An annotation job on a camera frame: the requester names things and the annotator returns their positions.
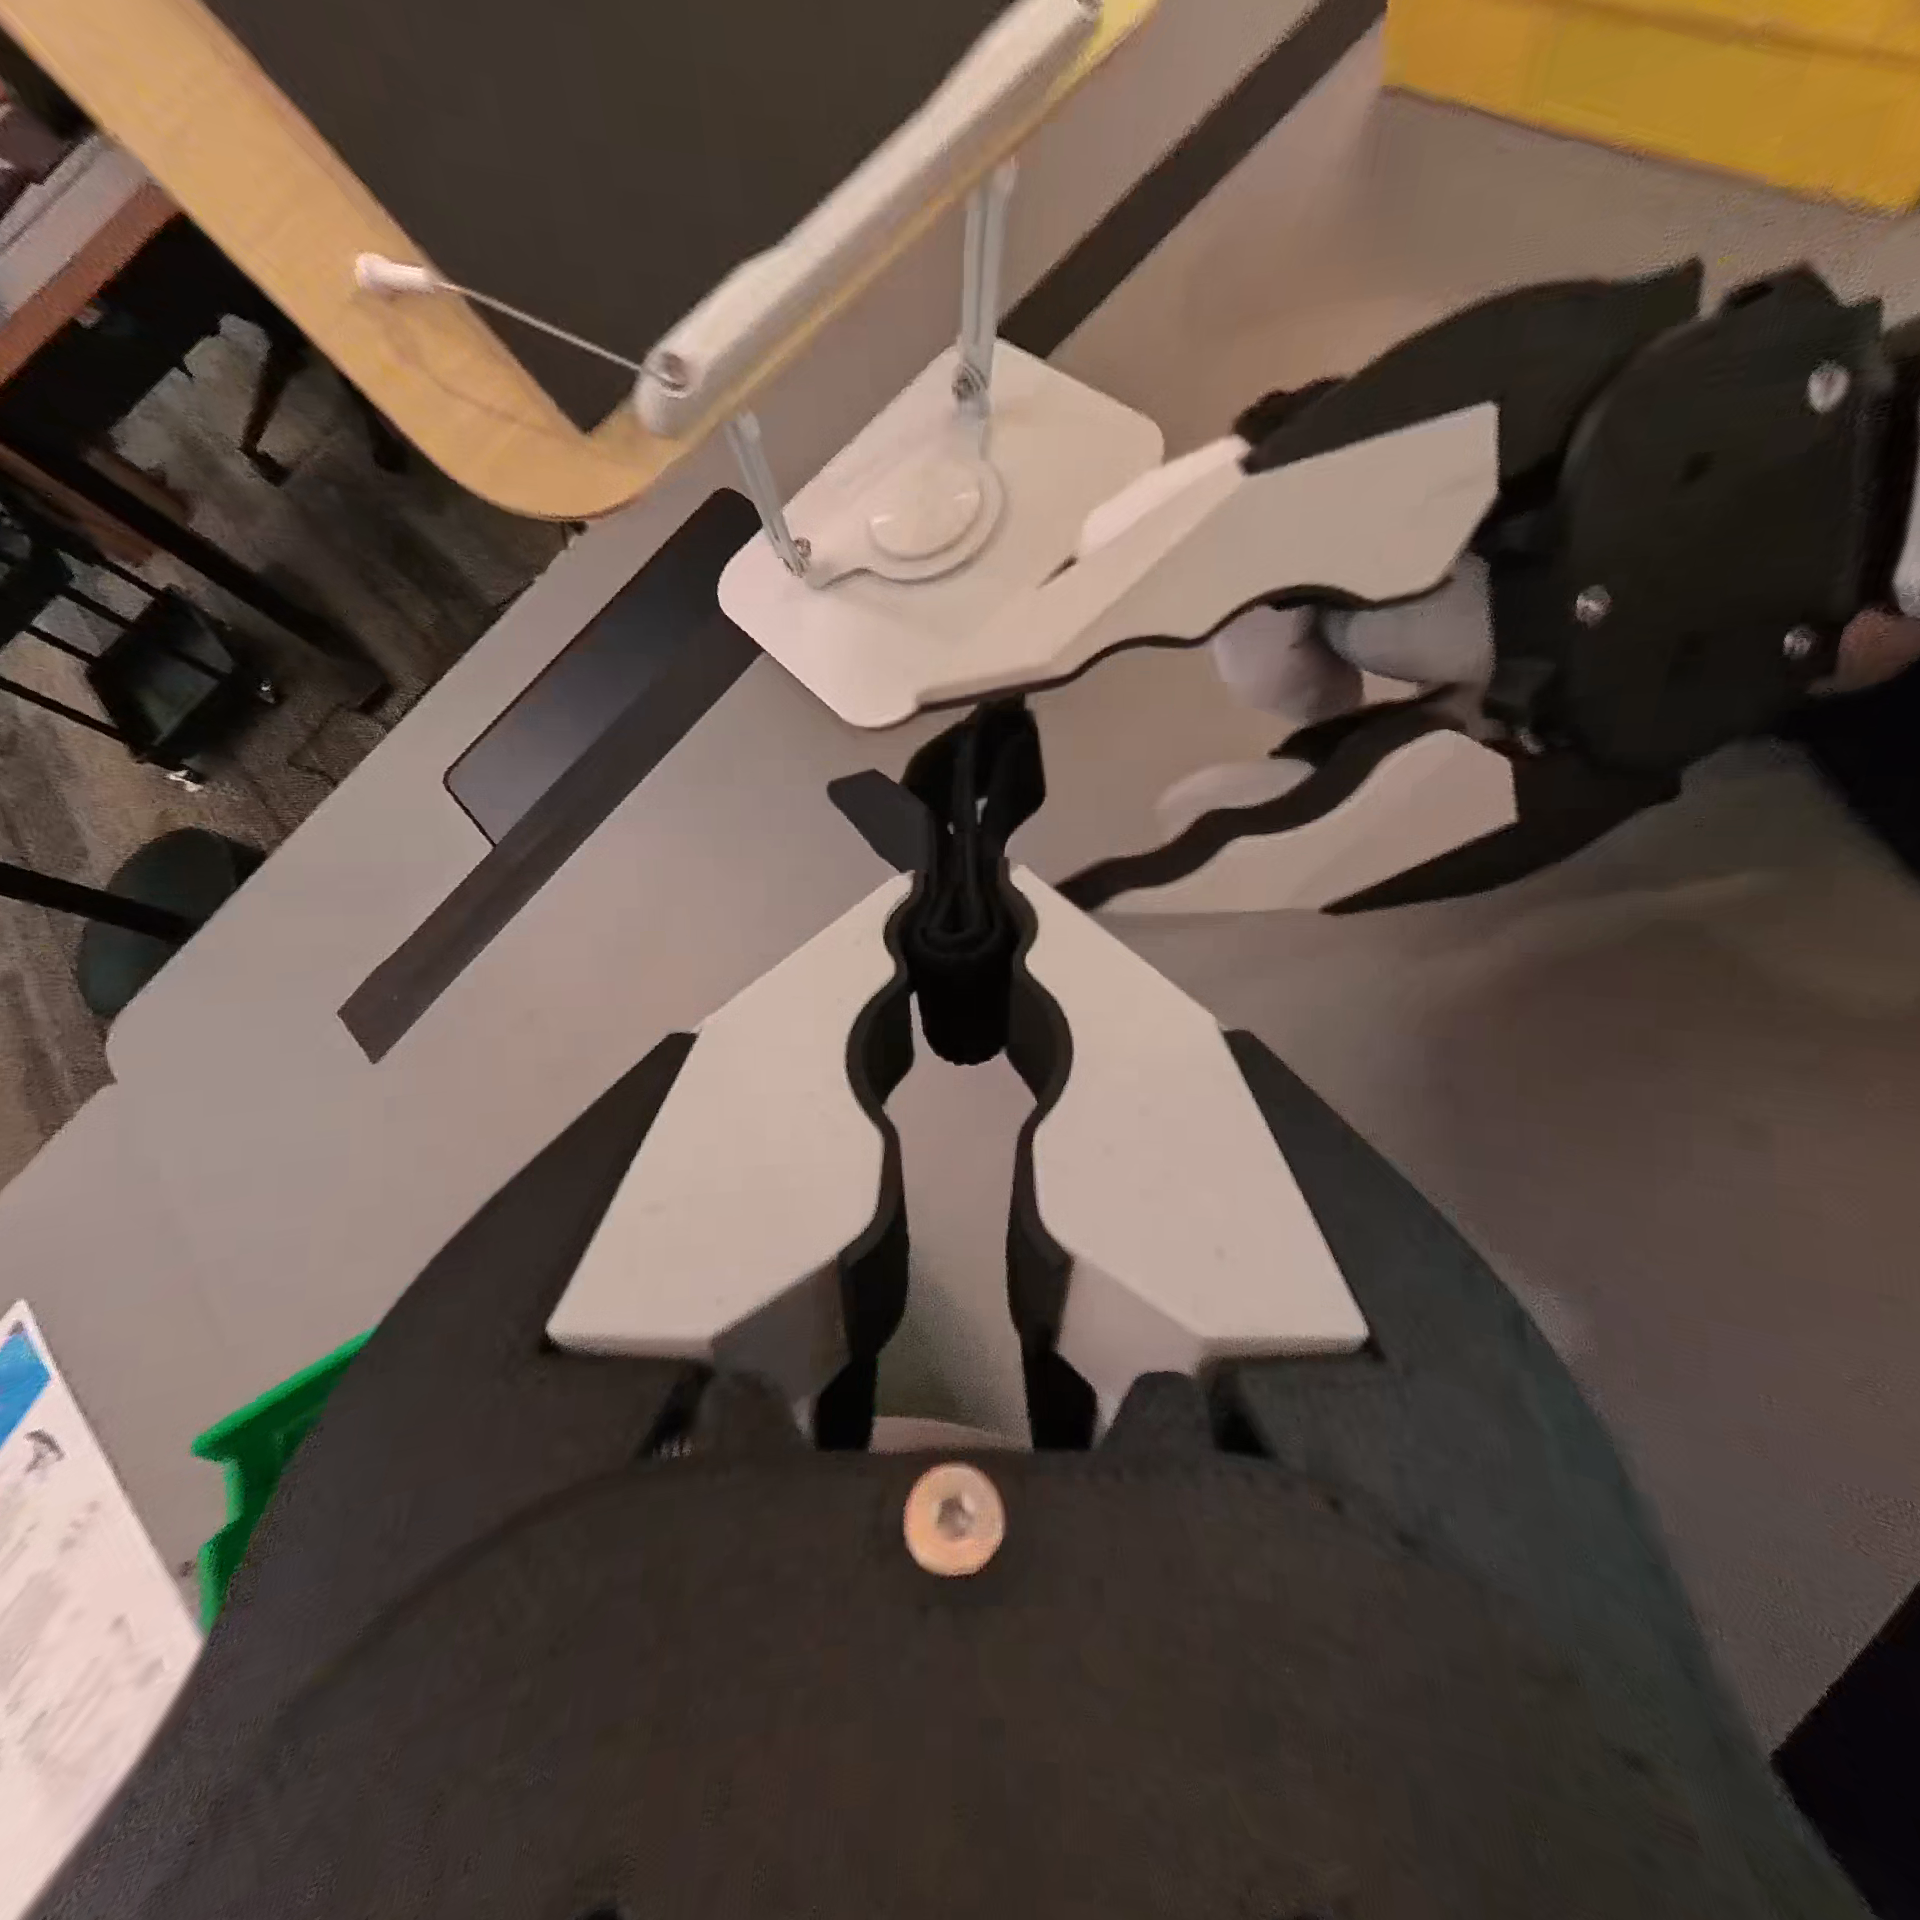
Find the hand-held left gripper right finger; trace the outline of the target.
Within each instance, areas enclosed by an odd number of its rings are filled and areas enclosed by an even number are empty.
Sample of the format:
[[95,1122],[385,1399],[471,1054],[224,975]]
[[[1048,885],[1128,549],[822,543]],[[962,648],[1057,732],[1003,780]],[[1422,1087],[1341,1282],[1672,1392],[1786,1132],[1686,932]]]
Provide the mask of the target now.
[[1368,1325],[1198,998],[1026,866],[1007,1061],[1007,1307],[1034,1450],[1085,1450],[1142,1375],[1359,1352]]

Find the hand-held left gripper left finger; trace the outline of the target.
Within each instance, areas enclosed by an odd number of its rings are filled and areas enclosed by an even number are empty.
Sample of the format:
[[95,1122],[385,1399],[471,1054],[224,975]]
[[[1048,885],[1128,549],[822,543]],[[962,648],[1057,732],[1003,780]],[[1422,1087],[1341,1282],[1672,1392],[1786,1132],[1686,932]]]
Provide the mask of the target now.
[[909,1229],[888,1101],[914,1064],[906,876],[755,975],[682,1042],[545,1338],[777,1390],[817,1450],[873,1439]]

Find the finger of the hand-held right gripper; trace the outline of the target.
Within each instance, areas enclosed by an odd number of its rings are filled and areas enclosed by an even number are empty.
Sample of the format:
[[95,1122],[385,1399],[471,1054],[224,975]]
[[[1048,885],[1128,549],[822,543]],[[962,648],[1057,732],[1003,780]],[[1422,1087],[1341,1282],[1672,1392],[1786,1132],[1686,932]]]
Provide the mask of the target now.
[[1512,763],[1426,709],[1363,715],[1319,758],[1206,768],[1160,839],[1070,876],[1105,916],[1319,912],[1518,821]]
[[1449,576],[1496,485],[1493,399],[1265,471],[1213,463],[1126,520],[1093,515],[1072,563],[921,668],[906,702],[1061,686],[1115,651],[1205,642],[1274,599],[1405,600]]

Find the person's right hand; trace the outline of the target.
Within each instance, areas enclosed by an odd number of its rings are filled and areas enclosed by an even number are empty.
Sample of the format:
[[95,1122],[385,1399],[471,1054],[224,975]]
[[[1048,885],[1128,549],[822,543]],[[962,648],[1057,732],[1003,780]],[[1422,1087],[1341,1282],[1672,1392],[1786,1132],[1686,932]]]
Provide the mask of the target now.
[[1206,647],[1239,702],[1301,725],[1362,709],[1373,680],[1472,702],[1496,666],[1486,571],[1464,560],[1427,595],[1386,607],[1250,607]]

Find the large yellow plastic bin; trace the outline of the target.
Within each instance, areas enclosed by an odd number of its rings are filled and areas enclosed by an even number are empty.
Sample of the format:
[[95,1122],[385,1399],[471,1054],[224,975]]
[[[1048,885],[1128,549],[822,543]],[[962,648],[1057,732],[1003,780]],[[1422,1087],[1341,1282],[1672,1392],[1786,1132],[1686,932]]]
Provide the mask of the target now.
[[1918,202],[1914,2],[1392,2],[1382,79],[1800,196]]

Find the green plastic bin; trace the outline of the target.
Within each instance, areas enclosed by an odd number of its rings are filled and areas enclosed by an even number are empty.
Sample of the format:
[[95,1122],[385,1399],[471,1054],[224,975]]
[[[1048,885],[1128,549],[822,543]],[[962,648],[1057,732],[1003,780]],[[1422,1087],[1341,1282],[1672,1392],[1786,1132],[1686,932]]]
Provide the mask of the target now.
[[209,1632],[224,1608],[232,1574],[243,1564],[280,1474],[369,1338],[369,1331],[349,1338],[194,1435],[191,1458],[216,1470],[224,1482],[224,1522],[194,1559],[201,1632]]

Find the dark round stool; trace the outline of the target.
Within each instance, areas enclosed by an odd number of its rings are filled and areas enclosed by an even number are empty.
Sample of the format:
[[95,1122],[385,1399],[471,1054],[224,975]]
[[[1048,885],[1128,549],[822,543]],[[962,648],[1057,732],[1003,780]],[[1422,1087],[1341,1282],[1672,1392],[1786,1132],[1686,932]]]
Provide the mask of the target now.
[[267,853],[209,827],[175,827],[139,846],[106,880],[106,893],[159,922],[91,919],[74,980],[91,1015],[112,1021],[264,864]]

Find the printed paper sheet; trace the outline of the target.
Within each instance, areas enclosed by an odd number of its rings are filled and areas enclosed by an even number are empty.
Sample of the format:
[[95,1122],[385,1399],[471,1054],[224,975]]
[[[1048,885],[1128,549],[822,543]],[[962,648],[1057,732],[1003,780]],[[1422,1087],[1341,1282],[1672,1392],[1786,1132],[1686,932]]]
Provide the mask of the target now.
[[26,1302],[1,1311],[1,1915],[37,1908],[201,1652]]

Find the person's leg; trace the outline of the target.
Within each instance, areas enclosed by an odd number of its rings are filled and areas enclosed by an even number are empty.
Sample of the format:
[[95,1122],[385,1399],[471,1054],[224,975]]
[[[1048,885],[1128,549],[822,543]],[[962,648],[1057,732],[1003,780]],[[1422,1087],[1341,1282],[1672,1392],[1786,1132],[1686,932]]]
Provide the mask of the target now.
[[1918,1915],[1918,1591],[1770,1755],[1874,1915]]

